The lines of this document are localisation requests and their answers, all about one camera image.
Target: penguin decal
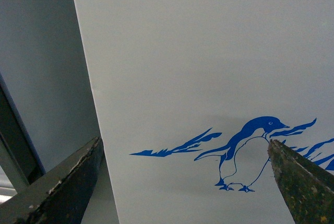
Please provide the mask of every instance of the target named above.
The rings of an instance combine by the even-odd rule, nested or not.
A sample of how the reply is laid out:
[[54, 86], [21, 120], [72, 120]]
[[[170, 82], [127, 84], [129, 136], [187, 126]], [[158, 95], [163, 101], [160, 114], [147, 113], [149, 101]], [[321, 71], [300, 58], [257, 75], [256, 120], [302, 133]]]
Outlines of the penguin decal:
[[242, 188], [239, 191], [246, 191], [246, 192], [253, 191], [253, 190], [249, 189], [248, 187], [250, 185], [252, 185], [258, 179], [259, 174], [256, 175], [255, 180], [252, 181], [250, 185], [244, 185], [243, 183], [235, 183], [235, 182], [231, 182], [229, 184], [226, 184], [225, 179], [228, 178], [228, 177], [231, 177], [231, 176], [233, 176], [237, 173], [237, 163], [235, 162], [235, 159], [234, 159], [235, 171], [233, 171], [232, 174], [228, 174], [224, 178], [222, 178], [222, 172], [223, 172], [222, 171], [222, 166], [227, 161], [232, 160], [233, 158], [235, 158], [236, 153], [242, 147], [244, 147], [250, 140], [252, 140], [252, 139], [248, 139], [248, 138], [251, 137], [253, 135], [253, 133], [256, 130], [258, 130], [259, 128], [263, 128], [263, 130], [264, 130], [263, 135], [253, 137], [252, 139], [262, 138], [265, 142], [269, 143], [269, 141], [266, 139], [267, 134], [269, 134], [270, 132], [272, 132], [274, 130], [277, 130], [277, 129], [288, 128], [288, 126], [281, 123], [280, 120], [276, 117], [262, 116], [262, 117], [252, 119], [252, 120], [248, 121], [243, 126], [243, 128], [240, 130], [240, 132], [235, 134], [229, 140], [229, 142], [226, 145], [224, 145], [220, 148], [217, 148], [217, 149], [202, 152], [199, 156], [197, 156], [195, 158], [195, 161], [196, 161], [196, 160], [202, 159], [204, 157], [209, 157], [209, 156], [219, 156], [220, 157], [220, 163], [219, 163], [220, 180], [216, 184], [216, 186], [221, 186], [220, 187], [221, 190], [227, 190], [227, 191], [228, 190], [234, 190], [232, 187], [230, 187], [230, 185], [231, 184], [240, 184], [242, 186]]
[[[218, 186], [220, 190], [234, 191], [238, 188], [238, 191], [246, 193], [254, 192], [250, 187], [260, 178], [265, 166], [270, 161], [267, 154], [270, 138], [302, 134], [305, 129], [313, 126], [316, 120], [317, 119], [314, 119], [310, 123], [290, 128], [276, 117], [261, 116], [248, 121], [238, 133], [236, 133], [225, 145], [219, 148], [206, 151], [198, 149], [202, 143], [221, 136], [222, 133], [208, 134], [209, 131], [211, 131], [210, 128], [204, 133], [173, 149], [162, 149], [158, 152], [144, 150], [130, 155], [166, 157], [175, 153], [202, 151], [194, 161], [210, 157], [218, 157], [220, 160], [218, 167], [219, 181], [215, 185]], [[324, 156], [321, 151], [319, 152], [321, 147], [325, 146], [328, 150], [328, 145], [333, 142], [334, 138], [310, 147], [290, 148], [301, 155], [303, 155], [304, 152], [305, 154], [303, 156], [313, 161], [318, 166], [327, 163], [328, 165], [325, 169], [334, 171], [334, 154]], [[249, 154], [252, 154], [251, 161], [247, 159]]]

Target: rusty metal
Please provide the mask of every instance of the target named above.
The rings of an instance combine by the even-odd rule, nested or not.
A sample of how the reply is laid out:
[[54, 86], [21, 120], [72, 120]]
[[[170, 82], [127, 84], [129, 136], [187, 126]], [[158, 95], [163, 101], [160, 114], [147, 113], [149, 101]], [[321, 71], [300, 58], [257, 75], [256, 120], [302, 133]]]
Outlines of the rusty metal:
[[334, 176], [277, 140], [268, 154], [295, 223], [334, 223]]
[[26, 190], [0, 205], [0, 224], [81, 223], [93, 193], [103, 143], [95, 138]]

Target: penguin belly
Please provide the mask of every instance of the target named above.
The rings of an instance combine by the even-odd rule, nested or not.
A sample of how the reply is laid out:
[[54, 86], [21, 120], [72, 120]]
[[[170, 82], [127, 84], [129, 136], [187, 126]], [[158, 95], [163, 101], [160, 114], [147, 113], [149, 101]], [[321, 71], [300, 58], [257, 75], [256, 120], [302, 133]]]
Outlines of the penguin belly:
[[234, 157], [228, 162], [233, 163], [235, 173], [224, 178], [227, 185], [235, 190], [250, 186], [261, 173], [268, 160], [268, 142], [263, 137], [253, 137], [242, 141], [237, 146]]

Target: penguin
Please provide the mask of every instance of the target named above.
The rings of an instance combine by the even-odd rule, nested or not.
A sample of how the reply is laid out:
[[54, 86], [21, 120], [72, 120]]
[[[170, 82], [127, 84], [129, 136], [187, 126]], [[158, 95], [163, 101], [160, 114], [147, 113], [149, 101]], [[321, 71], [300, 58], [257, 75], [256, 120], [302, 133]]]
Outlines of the penguin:
[[[258, 129], [263, 129], [264, 133], [260, 136], [251, 137]], [[202, 152], [199, 156], [197, 156], [194, 160], [199, 160], [209, 156], [216, 156], [220, 157], [219, 162], [219, 182], [216, 186], [220, 186], [219, 189], [221, 190], [234, 190], [232, 185], [240, 185], [241, 188], [239, 191], [244, 192], [253, 192], [254, 190], [250, 189], [249, 187], [258, 179], [262, 170], [268, 163], [269, 159], [266, 158], [264, 165], [260, 168], [260, 174], [250, 183], [239, 183], [234, 180], [236, 178], [236, 174], [238, 173], [238, 164], [236, 162], [236, 157], [242, 157], [240, 155], [242, 153], [242, 149], [244, 146], [251, 142], [257, 142], [263, 145], [266, 142], [266, 147], [268, 147], [268, 139], [267, 135], [277, 129], [281, 128], [289, 128], [288, 126], [284, 125], [278, 118], [272, 116], [261, 116], [254, 118], [248, 121], [242, 129], [235, 134], [226, 145]]]

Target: blue grass graphic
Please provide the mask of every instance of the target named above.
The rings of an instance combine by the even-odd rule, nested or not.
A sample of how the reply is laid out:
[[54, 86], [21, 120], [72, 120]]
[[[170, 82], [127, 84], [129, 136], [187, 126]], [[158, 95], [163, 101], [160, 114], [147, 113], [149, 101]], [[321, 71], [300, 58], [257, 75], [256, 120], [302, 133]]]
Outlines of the blue grass graphic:
[[[262, 163], [258, 164], [259, 172], [256, 173], [253, 176], [253, 178], [244, 178], [244, 176], [239, 176], [239, 178], [241, 178], [241, 180], [243, 181], [236, 181], [237, 180], [236, 178], [238, 178], [238, 174], [240, 173], [240, 170], [238, 169], [240, 167], [239, 164], [240, 162], [238, 161], [240, 155], [237, 155], [238, 152], [240, 152], [241, 149], [246, 148], [246, 145], [252, 141], [261, 141], [261, 142], [265, 141], [269, 143], [269, 140], [272, 137], [285, 137], [285, 136], [289, 137], [292, 135], [302, 134], [306, 129], [312, 127], [316, 123], [316, 121], [317, 118], [315, 118], [313, 121], [309, 123], [290, 128], [287, 125], [283, 124], [276, 117], [273, 116], [257, 117], [248, 121], [242, 127], [242, 129], [238, 133], [236, 133], [225, 145], [219, 148], [203, 151], [194, 160], [197, 161], [202, 158], [212, 157], [212, 156], [219, 157], [220, 159], [219, 182], [216, 184], [216, 186], [218, 186], [220, 190], [226, 190], [226, 191], [230, 190], [233, 191], [236, 186], [239, 186], [240, 187], [239, 191], [254, 192], [254, 190], [250, 187], [253, 186], [255, 182], [260, 178], [260, 176], [264, 171], [264, 168], [269, 163], [270, 159], [266, 157], [265, 160], [262, 161]], [[264, 130], [263, 134], [259, 136], [254, 136], [254, 133], [258, 129], [263, 129]], [[201, 143], [208, 142], [213, 138], [218, 138], [222, 134], [222, 133], [209, 134], [210, 131], [211, 128], [209, 128], [202, 134], [196, 136], [195, 138], [185, 142], [184, 144], [170, 150], [162, 149], [157, 152], [153, 152], [153, 150], [144, 150], [130, 155], [166, 157], [175, 153], [202, 151], [202, 149], [199, 149]], [[325, 169], [329, 171], [334, 171], [334, 154], [324, 156], [322, 152], [318, 151], [319, 148], [323, 147], [324, 145], [332, 144], [333, 142], [334, 138], [321, 143], [317, 143], [311, 147], [291, 146], [290, 148], [300, 153], [305, 158], [311, 160], [318, 166], [324, 165], [326, 162], [328, 162], [328, 165], [326, 166]], [[226, 169], [226, 166], [233, 167], [233, 172], [227, 173], [226, 171], [228, 171], [228, 169]]]
[[158, 152], [153, 152], [153, 150], [144, 150], [141, 152], [136, 152], [130, 155], [140, 155], [140, 156], [156, 156], [156, 157], [166, 157], [171, 154], [175, 154], [177, 152], [196, 152], [201, 149], [193, 149], [200, 146], [201, 142], [208, 142], [213, 138], [218, 138], [222, 133], [213, 133], [205, 136], [211, 128], [206, 130], [204, 133], [198, 135], [197, 137], [187, 141], [185, 144], [175, 147], [172, 150], [162, 149]]

